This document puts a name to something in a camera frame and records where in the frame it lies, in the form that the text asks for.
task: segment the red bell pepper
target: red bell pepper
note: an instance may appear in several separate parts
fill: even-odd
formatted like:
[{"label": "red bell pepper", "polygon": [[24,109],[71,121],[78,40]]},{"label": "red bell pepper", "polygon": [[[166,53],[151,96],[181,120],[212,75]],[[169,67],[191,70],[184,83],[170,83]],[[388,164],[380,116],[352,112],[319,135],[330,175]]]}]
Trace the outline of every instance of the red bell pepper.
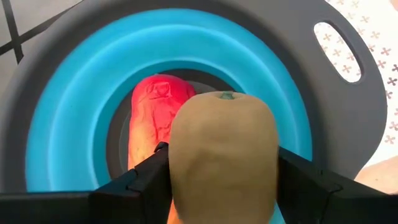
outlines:
[{"label": "red bell pepper", "polygon": [[[188,82],[171,75],[145,78],[131,98],[128,168],[147,159],[159,142],[169,142],[172,121],[195,90]],[[174,205],[168,223],[180,223]]]}]

